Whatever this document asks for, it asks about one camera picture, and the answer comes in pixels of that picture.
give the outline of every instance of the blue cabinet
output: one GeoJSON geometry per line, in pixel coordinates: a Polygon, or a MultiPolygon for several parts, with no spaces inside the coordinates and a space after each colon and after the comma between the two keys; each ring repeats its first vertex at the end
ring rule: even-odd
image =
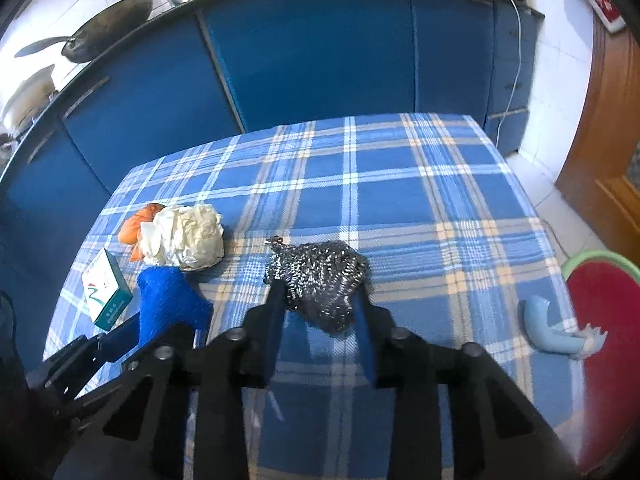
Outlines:
{"type": "Polygon", "coordinates": [[[204,17],[247,131],[414,110],[409,0],[218,0],[204,17]]]}
{"type": "Polygon", "coordinates": [[[240,133],[193,16],[94,70],[63,116],[111,192],[139,164],[240,133]]]}
{"type": "Polygon", "coordinates": [[[491,0],[412,0],[416,111],[471,115],[484,123],[494,58],[491,0]]]}
{"type": "Polygon", "coordinates": [[[484,130],[487,136],[496,144],[500,154],[507,156],[516,152],[520,147],[524,130],[527,127],[527,120],[529,119],[529,110],[523,109],[505,115],[500,127],[500,138],[498,139],[498,126],[503,115],[488,117],[484,130]]]}
{"type": "MultiPolygon", "coordinates": [[[[522,142],[527,126],[529,95],[533,80],[533,62],[538,38],[538,18],[530,9],[518,8],[521,25],[521,66],[513,90],[509,113],[500,128],[498,150],[501,154],[515,152],[522,142]]],[[[491,92],[484,130],[495,142],[500,118],[507,104],[518,71],[518,17],[509,2],[495,3],[495,55],[491,92]]]]}
{"type": "MultiPolygon", "coordinates": [[[[488,115],[499,114],[507,111],[511,90],[518,73],[517,61],[505,61],[497,58],[492,75],[491,95],[489,98],[488,115]]],[[[528,60],[522,63],[518,82],[513,91],[513,99],[509,106],[509,111],[526,108],[529,104],[529,94],[531,93],[531,82],[533,79],[533,63],[528,60]]]]}
{"type": "Polygon", "coordinates": [[[0,289],[27,370],[42,360],[60,289],[110,194],[60,129],[24,141],[2,179],[0,289]]]}

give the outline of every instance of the wok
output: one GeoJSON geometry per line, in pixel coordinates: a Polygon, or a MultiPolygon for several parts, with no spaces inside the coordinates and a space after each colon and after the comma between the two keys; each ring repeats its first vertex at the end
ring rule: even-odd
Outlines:
{"type": "Polygon", "coordinates": [[[71,62],[86,63],[145,23],[151,14],[152,3],[153,0],[120,0],[96,14],[73,35],[35,41],[16,52],[14,57],[35,54],[48,46],[66,41],[62,55],[71,62]]]}
{"type": "Polygon", "coordinates": [[[49,103],[49,95],[56,91],[51,79],[53,65],[38,70],[26,79],[7,101],[2,110],[2,122],[7,131],[16,136],[31,118],[49,103]]]}

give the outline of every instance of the plaid tablecloth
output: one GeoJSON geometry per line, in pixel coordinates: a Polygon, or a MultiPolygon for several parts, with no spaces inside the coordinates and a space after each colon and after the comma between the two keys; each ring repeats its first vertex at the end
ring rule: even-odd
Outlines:
{"type": "MultiPolygon", "coordinates": [[[[136,288],[144,265],[129,262],[131,249],[116,234],[148,202],[207,202],[222,213],[226,256],[197,276],[214,305],[209,337],[239,325],[266,297],[265,238],[277,234],[291,244],[339,238],[369,258],[372,301],[398,325],[440,345],[485,346],[570,450],[579,448],[582,365],[535,351],[522,334],[517,304],[543,296],[551,302],[550,323],[569,330],[573,309],[538,216],[472,118],[393,114],[278,126],[134,168],[69,272],[45,357],[80,334],[100,332],[87,315],[80,276],[101,247],[136,288]]],[[[137,308],[134,301],[125,317],[137,308]]],[[[88,387],[118,370],[104,367],[88,387]]],[[[368,385],[352,332],[331,338],[287,314],[270,390],[245,395],[253,478],[385,477],[393,401],[392,391],[368,385]]],[[[450,476],[444,410],[442,428],[450,476]]]]}

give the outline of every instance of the red stool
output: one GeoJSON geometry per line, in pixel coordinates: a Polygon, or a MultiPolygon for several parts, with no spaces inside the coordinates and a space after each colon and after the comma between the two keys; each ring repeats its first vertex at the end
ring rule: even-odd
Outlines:
{"type": "Polygon", "coordinates": [[[562,266],[579,326],[609,331],[584,362],[585,433],[579,466],[606,460],[640,416],[640,270],[609,251],[587,251],[562,266]]]}

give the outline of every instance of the electric cord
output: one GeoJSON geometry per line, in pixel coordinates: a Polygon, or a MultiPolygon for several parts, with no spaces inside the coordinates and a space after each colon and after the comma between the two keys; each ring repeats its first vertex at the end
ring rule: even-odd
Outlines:
{"type": "Polygon", "coordinates": [[[540,219],[540,223],[548,229],[548,232],[551,232],[551,234],[554,236],[554,238],[556,239],[556,244],[558,244],[558,247],[560,247],[560,250],[562,251],[562,254],[564,254],[564,257],[568,260],[569,259],[569,253],[567,253],[567,251],[565,250],[564,247],[562,247],[562,244],[560,243],[560,239],[558,238],[558,234],[556,234],[556,230],[553,228],[553,226],[547,222],[544,219],[540,219]]]}
{"type": "Polygon", "coordinates": [[[498,131],[495,136],[495,147],[497,148],[500,143],[500,130],[502,129],[502,123],[504,122],[507,113],[511,108],[511,102],[513,101],[513,95],[516,91],[516,86],[518,85],[518,79],[520,78],[520,69],[522,68],[522,20],[520,19],[520,13],[518,12],[518,6],[516,2],[513,0],[509,0],[511,5],[513,6],[513,10],[516,12],[516,18],[518,19],[518,70],[516,71],[516,78],[513,81],[513,87],[511,88],[511,95],[509,96],[509,101],[507,102],[507,109],[504,111],[504,114],[500,118],[500,122],[498,123],[498,131]]]}

